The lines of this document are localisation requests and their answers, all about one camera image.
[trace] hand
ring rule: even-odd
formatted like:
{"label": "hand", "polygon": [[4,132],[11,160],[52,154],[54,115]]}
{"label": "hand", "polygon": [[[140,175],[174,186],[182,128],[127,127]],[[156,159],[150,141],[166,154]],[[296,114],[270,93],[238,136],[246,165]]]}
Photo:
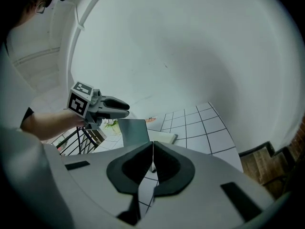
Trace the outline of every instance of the hand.
{"label": "hand", "polygon": [[62,113],[67,117],[68,121],[71,122],[72,125],[77,127],[84,127],[86,125],[85,120],[74,112],[64,109]]}

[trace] black grout line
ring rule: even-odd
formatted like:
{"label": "black grout line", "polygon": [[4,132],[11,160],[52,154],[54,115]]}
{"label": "black grout line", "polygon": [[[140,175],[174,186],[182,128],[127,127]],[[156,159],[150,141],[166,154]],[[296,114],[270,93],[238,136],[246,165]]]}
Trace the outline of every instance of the black grout line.
{"label": "black grout line", "polygon": [[219,117],[218,115],[217,116],[215,116],[215,117],[212,117],[212,118],[209,118],[209,119],[206,119],[206,120],[210,120],[210,119],[214,119],[214,118],[217,118],[217,117]]}
{"label": "black grout line", "polygon": [[209,147],[210,147],[210,150],[211,150],[211,153],[212,153],[212,149],[211,149],[211,145],[210,145],[210,141],[209,141],[209,137],[208,137],[208,134],[206,133],[206,138],[208,139],[208,143],[209,143]]}
{"label": "black grout line", "polygon": [[213,154],[221,153],[221,152],[223,152],[223,151],[227,151],[227,150],[230,150],[230,149],[235,148],[235,147],[236,147],[236,146],[231,147],[231,148],[224,149],[224,150],[222,150],[222,151],[214,152]]}
{"label": "black grout line", "polygon": [[164,116],[164,119],[163,119],[163,122],[162,122],[162,126],[161,126],[161,130],[162,130],[162,127],[163,127],[163,124],[164,124],[164,121],[165,121],[165,117],[166,117],[166,115]]}
{"label": "black grout line", "polygon": [[186,117],[185,117],[185,109],[184,109],[184,120],[185,120],[185,138],[187,138],[187,136],[186,136]]}
{"label": "black grout line", "polygon": [[148,178],[148,177],[144,177],[144,178],[150,179],[150,180],[154,180],[154,181],[158,181],[158,180],[156,180],[156,179],[152,179],[152,178]]}
{"label": "black grout line", "polygon": [[147,205],[147,204],[145,204],[145,203],[143,203],[143,202],[141,202],[141,201],[139,201],[139,203],[144,204],[144,205],[146,205],[146,206],[148,206],[148,207],[149,207],[149,205]]}
{"label": "black grout line", "polygon": [[218,130],[218,131],[215,131],[215,132],[220,132],[220,131],[223,131],[223,130],[227,130],[227,128],[224,128],[224,129],[221,129],[221,130]]}
{"label": "black grout line", "polygon": [[172,124],[173,124],[173,116],[172,116],[172,122],[171,122],[170,133],[171,133],[171,130],[172,130]]}
{"label": "black grout line", "polygon": [[145,214],[147,213],[147,211],[148,211],[149,208],[150,208],[150,206],[147,207],[147,210],[146,210]]}
{"label": "black grout line", "polygon": [[[106,148],[106,147],[103,147],[103,146],[101,146],[102,148],[105,148],[105,149],[108,149],[108,148]],[[111,150],[111,149],[108,149],[108,150]]]}
{"label": "black grout line", "polygon": [[[227,129],[225,128],[225,129],[221,129],[221,130],[218,130],[218,131],[215,131],[215,132],[220,132],[220,131],[223,131],[223,130],[227,130]],[[192,136],[192,137],[181,138],[179,140],[183,140],[183,139],[187,139],[187,138],[193,138],[193,137],[198,137],[198,136],[202,136],[202,135],[196,135],[196,136]]]}
{"label": "black grout line", "polygon": [[151,201],[149,202],[149,207],[150,207],[151,204],[152,204],[153,197],[154,197],[154,194],[152,194]]}
{"label": "black grout line", "polygon": [[193,114],[195,114],[195,113],[192,113],[192,114],[185,114],[185,109],[184,109],[184,116],[188,116],[188,115],[193,115]]}
{"label": "black grout line", "polygon": [[[202,122],[202,123],[203,123],[203,121],[206,121],[206,120],[202,120],[202,119],[201,119],[201,121],[194,122],[194,123],[190,123],[190,124],[185,124],[185,125],[192,125],[192,124],[196,124],[196,123],[199,123],[199,122]],[[168,130],[168,129],[173,129],[173,128],[178,128],[178,127],[185,126],[185,125],[180,125],[180,126],[175,126],[175,127],[167,128],[167,129],[162,129],[161,131]]]}
{"label": "black grout line", "polygon": [[106,140],[106,139],[104,139],[104,141],[113,142],[113,143],[117,143],[118,142],[118,141],[110,141],[110,140]]}
{"label": "black grout line", "polygon": [[221,118],[220,115],[216,112],[216,109],[215,109],[214,107],[213,107],[213,109],[214,109],[215,113],[217,114],[217,116],[219,117],[219,119],[221,120],[221,122],[223,123],[223,125],[225,126],[225,128],[227,129],[227,131],[228,131],[228,133],[229,133],[229,135],[230,135],[232,141],[234,142],[234,140],[233,140],[233,138],[232,138],[232,136],[231,136],[231,133],[229,132],[229,129],[227,128],[227,126],[226,126],[225,123],[223,122],[222,118]]}

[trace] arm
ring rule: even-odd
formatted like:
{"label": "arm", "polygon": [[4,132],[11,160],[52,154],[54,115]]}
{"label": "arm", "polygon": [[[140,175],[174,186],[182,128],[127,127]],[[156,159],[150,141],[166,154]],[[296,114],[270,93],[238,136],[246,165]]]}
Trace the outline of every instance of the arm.
{"label": "arm", "polygon": [[48,140],[76,126],[84,126],[84,120],[65,109],[58,113],[33,113],[22,122],[21,129]]}

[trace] curved white backdrop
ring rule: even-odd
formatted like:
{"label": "curved white backdrop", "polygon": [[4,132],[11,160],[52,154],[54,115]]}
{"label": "curved white backdrop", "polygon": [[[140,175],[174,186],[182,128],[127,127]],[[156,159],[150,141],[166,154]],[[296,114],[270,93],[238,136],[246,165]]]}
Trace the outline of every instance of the curved white backdrop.
{"label": "curved white backdrop", "polygon": [[304,46],[275,0],[77,4],[85,31],[72,11],[59,62],[66,89],[89,83],[138,118],[210,101],[239,152],[293,137],[304,113]]}

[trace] white tiled floor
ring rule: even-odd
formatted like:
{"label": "white tiled floor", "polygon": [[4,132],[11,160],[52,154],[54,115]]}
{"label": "white tiled floor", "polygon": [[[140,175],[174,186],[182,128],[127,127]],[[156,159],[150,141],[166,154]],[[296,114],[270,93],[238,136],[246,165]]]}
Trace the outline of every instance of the white tiled floor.
{"label": "white tiled floor", "polygon": [[107,141],[117,142],[121,139],[121,135],[110,135],[107,137]]}
{"label": "white tiled floor", "polygon": [[144,178],[139,185],[138,198],[139,201],[150,205],[152,197],[153,197],[153,189],[157,186],[156,180],[151,180]]}
{"label": "white tiled floor", "polygon": [[171,133],[178,135],[177,140],[186,138],[185,126],[172,128]]}
{"label": "white tiled floor", "polygon": [[140,215],[141,215],[141,218],[143,218],[146,214],[146,211],[148,209],[148,206],[145,205],[145,204],[142,204],[142,203],[139,203],[139,207],[140,207]]}
{"label": "white tiled floor", "polygon": [[199,113],[197,112],[197,113],[194,113],[194,114],[186,115],[185,116],[185,121],[186,121],[186,124],[189,125],[189,124],[192,124],[192,123],[200,122],[201,118],[200,118]]}
{"label": "white tiled floor", "polygon": [[104,151],[109,151],[109,149],[98,146],[93,152],[98,153],[98,152],[104,152]]}
{"label": "white tiled floor", "polygon": [[213,153],[235,146],[227,129],[208,134],[208,138]]}
{"label": "white tiled floor", "polygon": [[204,103],[204,104],[197,105],[197,109],[198,109],[199,112],[202,111],[202,110],[210,109],[210,108],[211,108],[211,106],[210,106],[209,103]]}
{"label": "white tiled floor", "polygon": [[200,112],[200,117],[202,120],[211,119],[217,116],[214,109],[207,109]]}
{"label": "white tiled floor", "polygon": [[225,126],[219,117],[203,121],[207,134],[225,129]]}
{"label": "white tiled floor", "polygon": [[158,174],[157,172],[153,173],[151,172],[150,170],[147,171],[146,175],[145,175],[146,178],[149,178],[149,179],[154,179],[154,180],[158,180]]}
{"label": "white tiled floor", "polygon": [[161,130],[161,132],[167,132],[167,133],[170,133],[171,130],[170,129],[165,129],[165,130]]}
{"label": "white tiled floor", "polygon": [[100,146],[101,147],[104,147],[104,148],[107,148],[107,149],[112,149],[114,147],[114,145],[116,144],[116,142],[112,142],[112,141],[103,141]]}
{"label": "white tiled floor", "polygon": [[184,110],[176,111],[173,113],[173,119],[179,118],[181,116],[184,116]]}
{"label": "white tiled floor", "polygon": [[173,118],[173,114],[172,113],[166,114],[164,121],[171,120],[172,118]]}
{"label": "white tiled floor", "polygon": [[172,125],[172,120],[166,120],[166,121],[163,122],[161,130],[170,129],[171,125]]}
{"label": "white tiled floor", "polygon": [[205,134],[205,130],[202,122],[198,122],[186,126],[186,137],[194,137],[204,134]]}
{"label": "white tiled floor", "polygon": [[170,131],[170,133],[178,135],[175,145],[205,154],[215,154],[243,171],[235,144],[212,104],[204,103],[187,107],[184,110],[167,114],[165,119],[167,121],[165,126],[169,129],[162,131]]}
{"label": "white tiled floor", "polygon": [[185,125],[185,117],[184,116],[173,119],[171,128],[179,127],[179,126],[183,126],[183,125]]}
{"label": "white tiled floor", "polygon": [[177,146],[180,146],[180,147],[186,147],[186,139],[176,140],[174,142],[174,145],[177,145]]}
{"label": "white tiled floor", "polygon": [[190,114],[194,114],[194,113],[198,113],[196,106],[188,107],[185,109],[185,115],[190,115]]}
{"label": "white tiled floor", "polygon": [[122,136],[121,136],[121,138],[118,140],[118,142],[113,146],[112,149],[116,149],[116,148],[120,148],[120,147],[124,147]]}
{"label": "white tiled floor", "polygon": [[206,135],[192,137],[187,139],[187,148],[204,154],[210,154],[210,146]]}

